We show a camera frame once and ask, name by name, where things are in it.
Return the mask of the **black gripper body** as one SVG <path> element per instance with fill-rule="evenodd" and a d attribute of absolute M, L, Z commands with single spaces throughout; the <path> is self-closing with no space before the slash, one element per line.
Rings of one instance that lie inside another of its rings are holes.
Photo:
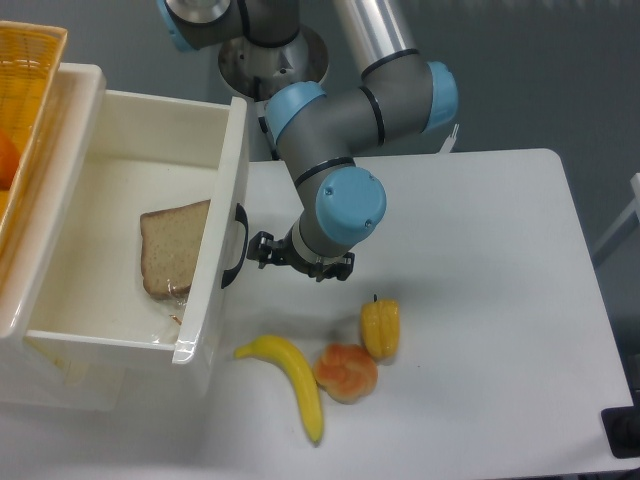
<path fill-rule="evenodd" d="M 249 241 L 246 258 L 257 262 L 267 260 L 270 262 L 269 265 L 289 266 L 314 280 L 314 266 L 316 264 L 333 265 L 333 278 L 338 281 L 346 281 L 353 272 L 355 263 L 355 254 L 351 252 L 347 252 L 336 260 L 328 260 L 325 257 L 314 257 L 311 261 L 306 260 L 294 248 L 291 233 L 288 233 L 281 240 L 275 240 L 270 233 L 265 231 L 259 231 Z"/>

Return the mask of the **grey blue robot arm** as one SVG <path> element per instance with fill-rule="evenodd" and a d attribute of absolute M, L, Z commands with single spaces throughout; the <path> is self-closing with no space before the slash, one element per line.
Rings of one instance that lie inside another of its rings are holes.
<path fill-rule="evenodd" d="M 161 1 L 182 51 L 218 46 L 226 84 L 252 100 L 271 153 L 282 160 L 303 209 L 282 239 L 245 238 L 243 255 L 289 266 L 318 281 L 345 280 L 353 248 L 386 210 L 381 182 L 357 153 L 449 123 L 458 109 L 450 70 L 420 54 L 395 1 L 339 1 L 335 8 L 361 85 L 337 96 L 322 87 L 323 41 L 295 1 Z"/>

